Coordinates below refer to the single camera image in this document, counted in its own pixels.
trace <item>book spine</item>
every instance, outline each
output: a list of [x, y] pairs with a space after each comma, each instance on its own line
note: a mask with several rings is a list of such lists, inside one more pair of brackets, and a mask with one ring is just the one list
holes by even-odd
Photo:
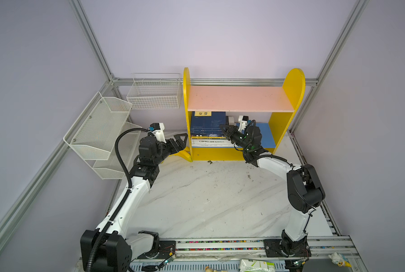
[[225, 137], [190, 136], [191, 139], [226, 139]]
[[227, 139], [191, 139], [192, 144], [227, 144], [232, 145], [232, 143]]

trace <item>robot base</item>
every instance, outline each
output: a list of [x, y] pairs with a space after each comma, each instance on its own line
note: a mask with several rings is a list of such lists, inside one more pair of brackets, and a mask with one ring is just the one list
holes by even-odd
[[[175, 241], [160, 241], [159, 244], [159, 254], [156, 254], [154, 258], [156, 259], [166, 259], [169, 257], [169, 253], [173, 252], [175, 253]], [[145, 254], [140, 255], [137, 259], [152, 259], [147, 257]]]
[[311, 252], [305, 236], [299, 241], [292, 241], [282, 232], [281, 239], [265, 239], [266, 257], [310, 257]]

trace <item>book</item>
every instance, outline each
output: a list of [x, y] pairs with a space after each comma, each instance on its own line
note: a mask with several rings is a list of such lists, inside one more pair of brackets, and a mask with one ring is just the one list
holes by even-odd
[[192, 139], [193, 147], [232, 147], [233, 144], [227, 139]]
[[223, 137], [210, 137], [210, 136], [190, 136], [191, 139], [226, 139], [225, 136]]
[[[276, 144], [275, 144], [275, 141], [273, 139], [271, 128], [269, 127], [269, 124], [268, 123], [257, 123], [256, 125], [257, 125], [257, 127], [260, 128], [260, 133], [262, 135], [261, 146], [263, 148], [275, 148]], [[219, 144], [219, 143], [217, 143], [217, 144], [215, 144], [215, 143], [213, 143], [213, 144], [199, 143], [199, 144], [192, 144], [192, 147], [193, 148], [194, 147], [195, 148], [222, 148], [222, 147], [224, 147], [224, 148], [233, 148], [233, 145], [232, 144], [231, 145]]]
[[211, 112], [210, 116], [196, 116], [192, 113], [190, 136], [194, 137], [223, 137], [221, 124], [227, 124], [225, 112]]

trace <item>blue book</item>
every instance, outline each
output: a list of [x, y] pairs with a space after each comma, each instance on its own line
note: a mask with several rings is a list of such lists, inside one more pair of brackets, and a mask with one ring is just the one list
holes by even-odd
[[[261, 146], [263, 148], [276, 148], [275, 141], [272, 136], [271, 128], [268, 123], [257, 123], [257, 127], [260, 128], [260, 133], [262, 135]], [[195, 148], [222, 148], [222, 147], [195, 147]]]
[[219, 125], [226, 124], [226, 122], [227, 116], [225, 112], [212, 112], [211, 116], [195, 116], [195, 112], [193, 112], [190, 122], [190, 135], [222, 137], [223, 133]]

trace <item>wall-mounted basket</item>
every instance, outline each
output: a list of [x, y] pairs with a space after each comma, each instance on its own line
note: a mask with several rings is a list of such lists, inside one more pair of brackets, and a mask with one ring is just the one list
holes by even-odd
[[134, 110], [178, 109], [182, 93], [179, 73], [134, 73], [127, 101]]
[[[115, 154], [115, 141], [123, 131], [140, 128], [127, 122], [132, 104], [97, 93], [90, 105], [94, 106], [84, 111], [89, 111], [88, 117], [79, 117], [65, 134], [64, 142], [102, 179], [121, 179], [124, 172]], [[130, 132], [119, 141], [119, 152], [127, 167], [139, 143], [139, 135], [140, 131]]]
[[[141, 126], [126, 122], [122, 127], [119, 134], [130, 128], [141, 128]], [[119, 140], [119, 155], [127, 169], [129, 169], [130, 161], [132, 159], [136, 145], [139, 142], [140, 131], [133, 131], [127, 133]], [[112, 153], [108, 160], [96, 160], [92, 169], [102, 178], [102, 179], [121, 179], [124, 177], [124, 172], [119, 164], [118, 158], [116, 157], [115, 148], [113, 148]]]
[[102, 97], [67, 144], [84, 160], [109, 159], [131, 108], [127, 101]]

